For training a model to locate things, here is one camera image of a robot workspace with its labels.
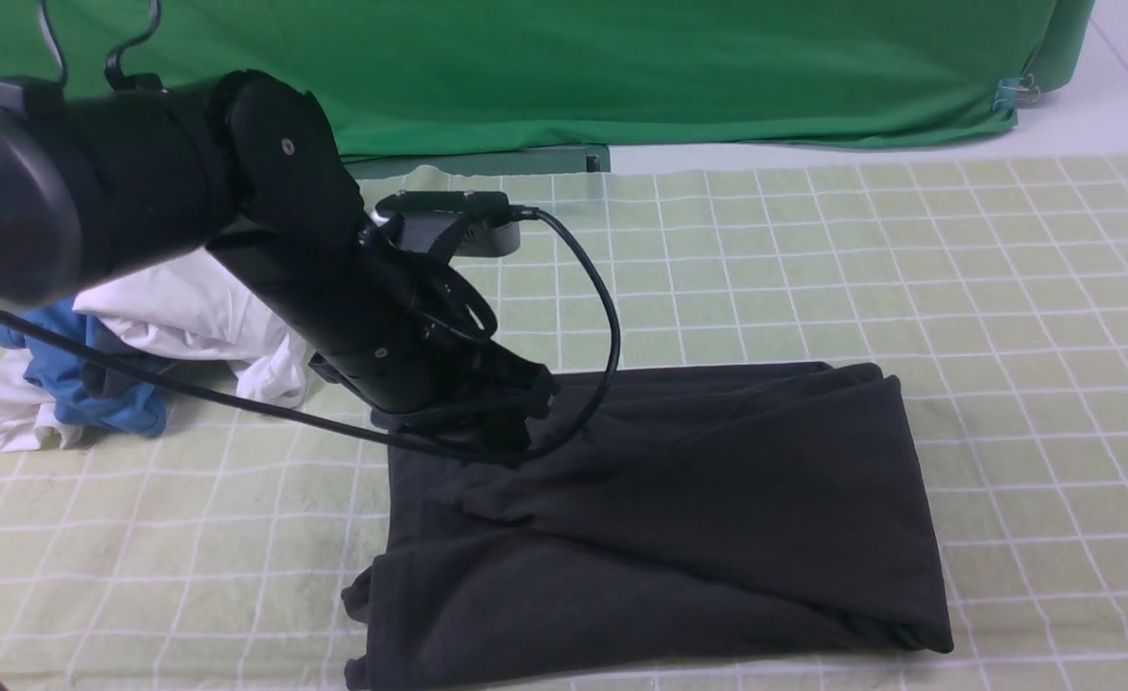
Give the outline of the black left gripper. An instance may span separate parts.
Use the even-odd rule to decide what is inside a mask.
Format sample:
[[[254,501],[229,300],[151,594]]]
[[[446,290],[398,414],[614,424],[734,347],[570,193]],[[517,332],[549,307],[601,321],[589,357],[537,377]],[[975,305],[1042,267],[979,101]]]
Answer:
[[[483,454],[530,446],[559,381],[494,342],[433,331],[309,333],[310,367],[371,408],[376,429]]]

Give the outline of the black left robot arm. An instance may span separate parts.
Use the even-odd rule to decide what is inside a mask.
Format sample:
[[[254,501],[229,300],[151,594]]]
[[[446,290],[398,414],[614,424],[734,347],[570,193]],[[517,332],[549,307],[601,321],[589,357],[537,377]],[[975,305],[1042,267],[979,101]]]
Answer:
[[[494,342],[453,255],[501,257],[506,194],[400,192],[373,213],[321,105],[259,71],[64,100],[0,80],[0,309],[27,311],[208,250],[300,334],[309,366],[400,448],[518,466],[547,367]]]

